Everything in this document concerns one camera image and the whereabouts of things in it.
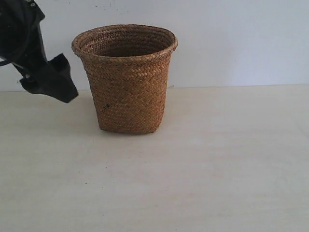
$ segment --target woven basket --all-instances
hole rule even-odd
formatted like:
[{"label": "woven basket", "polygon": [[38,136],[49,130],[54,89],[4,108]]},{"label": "woven basket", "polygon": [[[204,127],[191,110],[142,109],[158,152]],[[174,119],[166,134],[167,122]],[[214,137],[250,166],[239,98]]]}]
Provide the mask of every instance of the woven basket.
[{"label": "woven basket", "polygon": [[78,35],[72,49],[87,73],[99,127],[146,134],[163,118],[175,35],[144,25],[113,25]]}]

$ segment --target black cable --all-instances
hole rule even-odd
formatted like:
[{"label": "black cable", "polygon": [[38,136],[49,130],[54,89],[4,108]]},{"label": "black cable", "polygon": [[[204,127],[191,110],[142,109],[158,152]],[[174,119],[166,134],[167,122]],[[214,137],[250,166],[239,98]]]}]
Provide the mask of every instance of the black cable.
[{"label": "black cable", "polygon": [[30,23],[29,23],[29,19],[27,17],[27,14],[26,14],[27,9],[25,7],[24,0],[19,0],[19,2],[20,2],[20,5],[21,5],[21,8],[22,8],[24,21],[26,23],[26,39],[25,39],[23,45],[20,47],[20,49],[18,51],[16,51],[17,53],[15,55],[13,55],[13,57],[7,58],[6,60],[0,62],[0,67],[14,63],[15,61],[17,61],[23,55],[23,53],[24,53],[24,51],[27,48],[27,45],[29,43]]}]

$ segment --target brown basket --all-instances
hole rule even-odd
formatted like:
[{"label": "brown basket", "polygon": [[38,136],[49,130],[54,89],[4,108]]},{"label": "brown basket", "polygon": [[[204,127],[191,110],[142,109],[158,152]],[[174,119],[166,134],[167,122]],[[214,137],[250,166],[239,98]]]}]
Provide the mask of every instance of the brown basket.
[{"label": "brown basket", "polygon": [[72,49],[82,60],[99,127],[153,133],[163,118],[175,35],[144,25],[113,25],[78,35]]}]

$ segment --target wicker basket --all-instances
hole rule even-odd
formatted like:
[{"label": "wicker basket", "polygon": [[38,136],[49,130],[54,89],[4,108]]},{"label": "wicker basket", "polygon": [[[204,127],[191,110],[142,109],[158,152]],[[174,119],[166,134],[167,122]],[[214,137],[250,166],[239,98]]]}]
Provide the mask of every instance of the wicker basket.
[{"label": "wicker basket", "polygon": [[172,32],[144,25],[106,26],[74,39],[72,49],[86,70],[102,130],[146,134],[158,129],[177,45]]}]

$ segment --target wall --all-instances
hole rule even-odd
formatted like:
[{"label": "wall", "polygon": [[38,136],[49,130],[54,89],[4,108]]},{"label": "wall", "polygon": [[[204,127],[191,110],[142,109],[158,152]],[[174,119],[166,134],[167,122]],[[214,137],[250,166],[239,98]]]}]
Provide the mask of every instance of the wall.
[{"label": "wall", "polygon": [[[49,59],[63,52],[79,89],[87,78],[70,43],[110,24],[166,27],[179,39],[170,69],[175,87],[309,83],[308,0],[37,0]],[[21,90],[11,66],[0,91]]]}]

